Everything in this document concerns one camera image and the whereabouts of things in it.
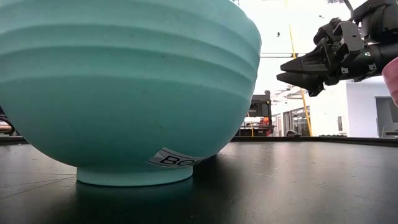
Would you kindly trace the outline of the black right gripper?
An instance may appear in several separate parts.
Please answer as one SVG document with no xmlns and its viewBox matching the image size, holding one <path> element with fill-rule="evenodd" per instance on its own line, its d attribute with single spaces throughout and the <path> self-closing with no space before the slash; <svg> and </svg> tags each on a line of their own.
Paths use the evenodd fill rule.
<svg viewBox="0 0 398 224">
<path fill-rule="evenodd" d="M 328 39 L 322 38 L 317 46 L 304 56 L 297 57 L 280 66 L 284 73 L 276 76 L 278 81 L 298 86 L 307 90 L 310 97 L 315 97 L 324 90 L 324 83 L 336 85 L 341 80 L 361 82 L 367 78 L 381 74 L 384 56 L 378 45 L 365 46 L 363 51 L 351 61 L 342 62 L 342 56 L 334 49 L 330 50 Z"/>
</svg>

